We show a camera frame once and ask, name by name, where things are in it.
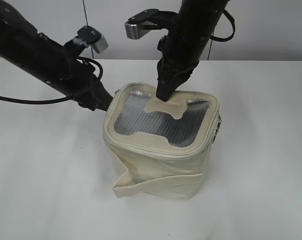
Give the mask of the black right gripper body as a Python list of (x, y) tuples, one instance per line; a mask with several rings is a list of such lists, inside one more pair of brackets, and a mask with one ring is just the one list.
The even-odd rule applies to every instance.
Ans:
[(162, 57), (157, 64), (158, 86), (177, 87), (185, 83), (198, 66), (198, 60), (189, 59), (190, 53), (177, 52), (169, 49), (169, 37), (164, 36), (158, 43)]

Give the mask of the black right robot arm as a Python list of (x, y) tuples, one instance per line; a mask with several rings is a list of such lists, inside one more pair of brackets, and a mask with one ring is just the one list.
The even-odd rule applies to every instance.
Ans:
[(188, 81), (227, 4), (225, 0), (182, 2), (175, 27), (160, 44), (158, 99), (168, 101), (173, 92)]

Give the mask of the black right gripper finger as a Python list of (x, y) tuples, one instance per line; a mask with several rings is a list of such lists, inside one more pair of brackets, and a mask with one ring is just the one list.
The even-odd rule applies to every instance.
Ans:
[(175, 79), (172, 78), (159, 78), (156, 97), (163, 102), (167, 102), (175, 91)]

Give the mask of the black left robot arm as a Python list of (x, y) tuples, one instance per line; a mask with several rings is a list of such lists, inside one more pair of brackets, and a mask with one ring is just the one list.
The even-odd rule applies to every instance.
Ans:
[(113, 97), (101, 83), (103, 67), (80, 56), (89, 47), (96, 53), (108, 47), (95, 28), (83, 26), (74, 38), (60, 45), (38, 32), (11, 4), (0, 0), (0, 58), (64, 94), (63, 98), (43, 101), (0, 96), (0, 101), (49, 105), (72, 100), (92, 111), (107, 111)]

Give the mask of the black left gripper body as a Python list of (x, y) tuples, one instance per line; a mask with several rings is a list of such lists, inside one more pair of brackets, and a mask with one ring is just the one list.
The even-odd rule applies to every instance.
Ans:
[(96, 60), (78, 56), (64, 56), (69, 69), (68, 81), (73, 84), (72, 92), (63, 101), (75, 101), (79, 106), (95, 111), (100, 110), (100, 88), (104, 73), (102, 65)]

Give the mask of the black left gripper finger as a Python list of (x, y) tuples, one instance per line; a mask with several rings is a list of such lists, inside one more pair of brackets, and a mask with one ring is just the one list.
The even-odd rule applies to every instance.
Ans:
[(104, 89), (100, 88), (100, 110), (107, 111), (113, 97)]

